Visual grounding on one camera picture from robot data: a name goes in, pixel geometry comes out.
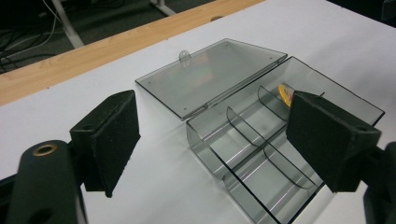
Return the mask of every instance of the wooden strip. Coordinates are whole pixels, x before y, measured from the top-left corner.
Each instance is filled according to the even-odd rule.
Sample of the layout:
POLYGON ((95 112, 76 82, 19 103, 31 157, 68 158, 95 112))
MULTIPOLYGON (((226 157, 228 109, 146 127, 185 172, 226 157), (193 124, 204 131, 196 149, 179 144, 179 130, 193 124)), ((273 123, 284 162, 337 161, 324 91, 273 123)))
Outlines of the wooden strip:
POLYGON ((0 105, 110 63, 263 0, 218 0, 0 76, 0 105))

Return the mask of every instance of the black foam block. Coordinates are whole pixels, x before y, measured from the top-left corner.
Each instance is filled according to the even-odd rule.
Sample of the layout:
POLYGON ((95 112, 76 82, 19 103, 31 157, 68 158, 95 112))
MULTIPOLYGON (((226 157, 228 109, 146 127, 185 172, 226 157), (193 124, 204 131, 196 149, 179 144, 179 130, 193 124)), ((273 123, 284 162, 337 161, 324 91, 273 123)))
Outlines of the black foam block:
POLYGON ((85 189, 104 190, 111 197, 140 138, 134 91, 105 99, 70 134, 75 151, 84 158, 85 189))
POLYGON ((320 96, 295 91, 286 135, 337 192, 356 190, 361 162, 375 149, 380 131, 320 96))

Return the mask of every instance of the metal leg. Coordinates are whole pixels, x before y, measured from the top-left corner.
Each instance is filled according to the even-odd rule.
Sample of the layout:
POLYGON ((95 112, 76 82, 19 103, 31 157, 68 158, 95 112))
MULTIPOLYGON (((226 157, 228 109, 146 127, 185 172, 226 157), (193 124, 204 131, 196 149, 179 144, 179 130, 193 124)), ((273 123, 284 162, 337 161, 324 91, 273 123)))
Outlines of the metal leg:
POLYGON ((167 16, 175 15, 176 12, 165 5, 165 0, 150 0, 150 3, 167 16))
POLYGON ((56 11, 58 11, 59 17, 61 18, 62 23, 64 24, 64 32, 69 38, 70 43, 72 43, 73 48, 77 49, 84 46, 81 38, 78 33, 75 31, 73 26, 70 24, 69 19, 67 18, 66 13, 64 12, 64 8, 62 7, 60 0, 52 0, 52 4, 55 6, 56 11))

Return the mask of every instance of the compartment box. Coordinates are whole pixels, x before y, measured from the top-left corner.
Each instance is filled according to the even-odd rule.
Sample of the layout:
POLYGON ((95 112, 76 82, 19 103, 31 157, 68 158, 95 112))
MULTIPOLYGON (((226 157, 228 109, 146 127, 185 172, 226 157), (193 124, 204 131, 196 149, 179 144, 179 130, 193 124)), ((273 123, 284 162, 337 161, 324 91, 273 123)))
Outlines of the compartment box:
POLYGON ((187 121, 191 149, 256 223, 289 223, 323 181, 289 143, 279 84, 375 125, 384 111, 281 52, 225 39, 136 82, 187 121))

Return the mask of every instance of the floor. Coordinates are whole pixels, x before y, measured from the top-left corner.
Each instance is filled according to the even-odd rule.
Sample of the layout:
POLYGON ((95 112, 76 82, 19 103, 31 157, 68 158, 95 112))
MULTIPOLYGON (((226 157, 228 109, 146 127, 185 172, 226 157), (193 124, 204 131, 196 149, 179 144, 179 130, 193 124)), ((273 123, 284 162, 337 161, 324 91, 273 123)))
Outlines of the floor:
MULTIPOLYGON (((62 25, 43 3, 50 5, 51 1, 37 1, 46 11, 38 27, 0 30, 0 74, 73 49, 62 25)), ((165 3, 175 12, 182 12, 212 1, 165 0, 165 3)), ((96 0, 86 6, 65 2, 64 7, 85 45, 166 17, 149 0, 96 0)))

